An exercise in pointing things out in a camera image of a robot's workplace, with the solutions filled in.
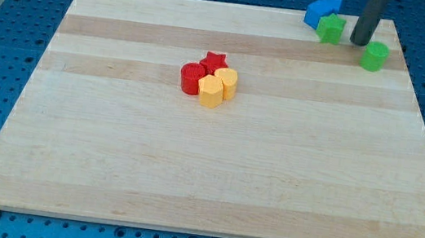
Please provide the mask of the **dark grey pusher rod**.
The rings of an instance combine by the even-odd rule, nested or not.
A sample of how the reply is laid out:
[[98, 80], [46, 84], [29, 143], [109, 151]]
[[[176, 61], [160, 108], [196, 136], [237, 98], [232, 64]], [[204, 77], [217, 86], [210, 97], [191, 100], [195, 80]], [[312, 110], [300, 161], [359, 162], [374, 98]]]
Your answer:
[[390, 0], [368, 0], [350, 35], [350, 42], [366, 46], [376, 30]]

